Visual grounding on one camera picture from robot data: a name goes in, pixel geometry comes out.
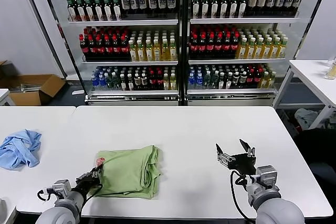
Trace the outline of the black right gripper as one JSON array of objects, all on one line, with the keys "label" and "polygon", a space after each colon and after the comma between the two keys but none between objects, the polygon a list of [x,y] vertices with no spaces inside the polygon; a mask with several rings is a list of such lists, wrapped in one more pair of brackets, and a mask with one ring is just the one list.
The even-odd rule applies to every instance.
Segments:
[{"label": "black right gripper", "polygon": [[255,148],[251,147],[247,142],[243,141],[242,139],[239,139],[239,142],[245,152],[233,156],[224,153],[221,147],[216,143],[217,160],[228,169],[236,170],[241,175],[255,175]]}]

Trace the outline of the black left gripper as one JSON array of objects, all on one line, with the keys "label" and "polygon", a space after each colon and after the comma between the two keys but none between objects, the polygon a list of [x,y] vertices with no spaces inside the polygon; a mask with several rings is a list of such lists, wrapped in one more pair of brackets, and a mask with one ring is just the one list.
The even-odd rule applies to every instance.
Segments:
[{"label": "black left gripper", "polygon": [[89,173],[85,173],[76,179],[76,190],[82,193],[89,193],[91,190],[101,186],[103,166],[94,167]]}]

